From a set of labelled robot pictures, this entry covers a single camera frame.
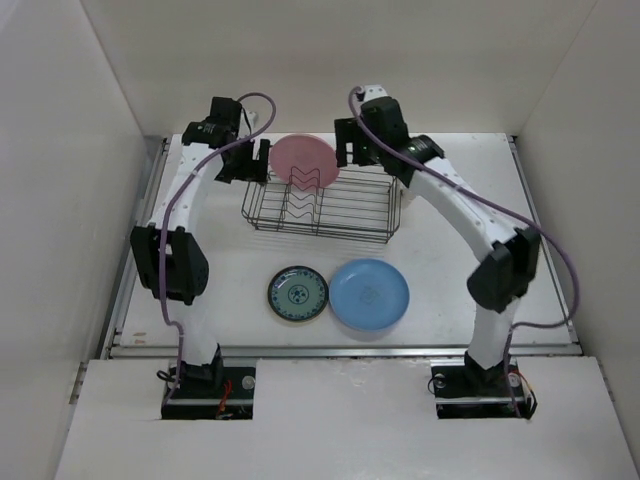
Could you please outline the pink plate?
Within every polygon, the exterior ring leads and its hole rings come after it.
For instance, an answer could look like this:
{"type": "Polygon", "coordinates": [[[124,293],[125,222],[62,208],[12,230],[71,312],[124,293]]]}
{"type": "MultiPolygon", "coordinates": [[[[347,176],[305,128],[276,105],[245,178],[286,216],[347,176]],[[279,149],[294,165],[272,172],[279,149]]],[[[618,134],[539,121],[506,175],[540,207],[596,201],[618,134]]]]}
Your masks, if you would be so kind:
{"type": "Polygon", "coordinates": [[[326,188],[340,174],[332,146],[309,134],[291,134],[276,141],[269,164],[280,180],[300,190],[326,188]]]}

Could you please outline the wire dish rack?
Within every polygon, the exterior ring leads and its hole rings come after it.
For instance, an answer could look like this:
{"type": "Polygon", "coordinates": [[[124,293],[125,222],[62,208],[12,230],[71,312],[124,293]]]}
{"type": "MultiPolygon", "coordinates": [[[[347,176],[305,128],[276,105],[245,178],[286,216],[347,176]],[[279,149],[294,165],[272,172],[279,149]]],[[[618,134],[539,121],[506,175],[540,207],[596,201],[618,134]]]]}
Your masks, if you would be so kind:
{"type": "Polygon", "coordinates": [[[399,181],[381,168],[348,166],[327,187],[294,167],[247,185],[241,214],[256,230],[386,244],[400,227],[399,181]]]}

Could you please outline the teal patterned plate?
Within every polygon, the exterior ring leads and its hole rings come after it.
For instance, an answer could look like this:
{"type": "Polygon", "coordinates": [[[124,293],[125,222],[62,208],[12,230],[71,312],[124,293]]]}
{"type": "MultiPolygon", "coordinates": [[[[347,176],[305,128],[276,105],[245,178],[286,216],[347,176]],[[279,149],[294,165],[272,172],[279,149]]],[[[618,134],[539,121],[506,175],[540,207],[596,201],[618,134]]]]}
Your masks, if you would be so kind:
{"type": "Polygon", "coordinates": [[[316,270],[303,265],[289,266],[269,282],[267,301],[280,319],[301,324],[324,311],[329,302],[329,287],[316,270]]]}

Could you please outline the blue plate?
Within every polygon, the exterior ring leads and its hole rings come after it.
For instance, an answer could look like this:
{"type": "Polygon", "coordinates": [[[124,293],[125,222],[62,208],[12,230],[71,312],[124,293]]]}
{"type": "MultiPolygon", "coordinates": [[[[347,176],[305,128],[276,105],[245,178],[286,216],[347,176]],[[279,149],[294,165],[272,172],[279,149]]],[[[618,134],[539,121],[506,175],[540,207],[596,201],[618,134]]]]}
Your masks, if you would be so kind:
{"type": "Polygon", "coordinates": [[[341,266],[329,283],[329,303],[337,319],[353,330],[377,333],[394,327],[410,304],[403,274],[379,259],[362,258],[341,266]]]}

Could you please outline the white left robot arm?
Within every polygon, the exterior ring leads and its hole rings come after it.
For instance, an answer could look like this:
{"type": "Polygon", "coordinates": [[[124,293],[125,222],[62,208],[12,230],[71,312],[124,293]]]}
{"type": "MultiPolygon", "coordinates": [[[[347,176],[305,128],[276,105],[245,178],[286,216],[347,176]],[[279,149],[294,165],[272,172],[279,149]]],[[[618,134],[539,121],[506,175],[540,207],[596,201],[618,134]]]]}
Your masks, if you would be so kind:
{"type": "Polygon", "coordinates": [[[207,287],[209,263],[195,229],[210,188],[267,181],[270,143],[259,136],[275,114],[275,103],[266,94],[213,97],[208,115],[189,123],[181,135],[177,170],[165,198],[147,223],[130,234],[141,285],[159,301],[165,324],[178,333],[176,366],[161,378],[176,387],[189,377],[201,396],[213,396],[223,387],[218,343],[207,340],[188,348],[191,329],[170,317],[169,303],[190,306],[207,287]]]}

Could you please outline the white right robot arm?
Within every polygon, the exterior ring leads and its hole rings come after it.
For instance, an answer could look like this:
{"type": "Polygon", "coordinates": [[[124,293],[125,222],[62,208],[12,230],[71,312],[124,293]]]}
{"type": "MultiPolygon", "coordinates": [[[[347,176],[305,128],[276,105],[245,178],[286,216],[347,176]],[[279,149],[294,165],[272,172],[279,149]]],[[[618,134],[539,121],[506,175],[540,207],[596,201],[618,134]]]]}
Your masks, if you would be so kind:
{"type": "Polygon", "coordinates": [[[431,137],[411,135],[399,102],[382,87],[356,87],[348,104],[351,117],[334,123],[338,165],[381,165],[433,206],[478,262],[466,281],[476,311],[463,381],[470,391],[487,393],[507,365],[510,329],[535,279],[541,236],[531,226],[501,218],[497,206],[471,189],[431,137]]]}

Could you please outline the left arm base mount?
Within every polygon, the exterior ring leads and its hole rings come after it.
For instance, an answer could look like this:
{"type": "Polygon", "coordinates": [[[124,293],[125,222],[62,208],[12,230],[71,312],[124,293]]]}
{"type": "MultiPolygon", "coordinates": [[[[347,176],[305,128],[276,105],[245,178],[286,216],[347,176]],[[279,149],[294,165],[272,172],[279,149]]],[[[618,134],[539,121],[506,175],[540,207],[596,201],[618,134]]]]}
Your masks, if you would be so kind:
{"type": "Polygon", "coordinates": [[[176,367],[158,371],[165,382],[160,413],[163,420],[251,420],[253,418],[256,367],[224,366],[215,375],[207,366],[183,364],[180,382],[170,395],[176,367]]]}

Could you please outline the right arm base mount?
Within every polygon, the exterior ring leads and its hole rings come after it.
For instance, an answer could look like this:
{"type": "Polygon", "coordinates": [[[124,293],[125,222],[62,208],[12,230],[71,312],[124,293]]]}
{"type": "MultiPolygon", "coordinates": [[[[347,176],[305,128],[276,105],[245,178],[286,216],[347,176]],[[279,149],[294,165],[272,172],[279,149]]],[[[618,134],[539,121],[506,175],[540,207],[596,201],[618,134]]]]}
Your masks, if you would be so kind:
{"type": "Polygon", "coordinates": [[[445,419],[530,420],[538,401],[530,384],[516,364],[509,365],[509,375],[499,368],[497,377],[485,383],[473,380],[470,370],[461,364],[433,363],[428,390],[434,395],[436,414],[445,419]]]}

